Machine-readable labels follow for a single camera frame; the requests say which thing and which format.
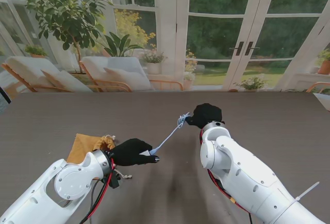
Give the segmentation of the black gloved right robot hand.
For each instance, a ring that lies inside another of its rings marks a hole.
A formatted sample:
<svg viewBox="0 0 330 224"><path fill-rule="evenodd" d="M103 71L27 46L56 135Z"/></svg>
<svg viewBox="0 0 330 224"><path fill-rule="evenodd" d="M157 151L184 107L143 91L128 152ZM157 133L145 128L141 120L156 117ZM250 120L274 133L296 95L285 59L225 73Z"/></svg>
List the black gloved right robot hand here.
<svg viewBox="0 0 330 224"><path fill-rule="evenodd" d="M207 124L212 122L220 122L224 124L222 120L222 110L209 103L198 105L194 111L193 116L186 117L185 121L191 125L202 129Z"/></svg>

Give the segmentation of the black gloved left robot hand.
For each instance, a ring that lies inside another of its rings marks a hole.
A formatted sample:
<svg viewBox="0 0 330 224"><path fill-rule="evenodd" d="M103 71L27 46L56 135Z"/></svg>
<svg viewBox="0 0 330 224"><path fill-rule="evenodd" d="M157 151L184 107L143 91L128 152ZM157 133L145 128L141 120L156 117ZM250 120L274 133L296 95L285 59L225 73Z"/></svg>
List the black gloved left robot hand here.
<svg viewBox="0 0 330 224"><path fill-rule="evenodd" d="M113 159L113 162L118 166L155 164L159 162L158 156L141 154L152 148L153 147L145 141L133 138L115 146L109 151L108 156Z"/></svg>

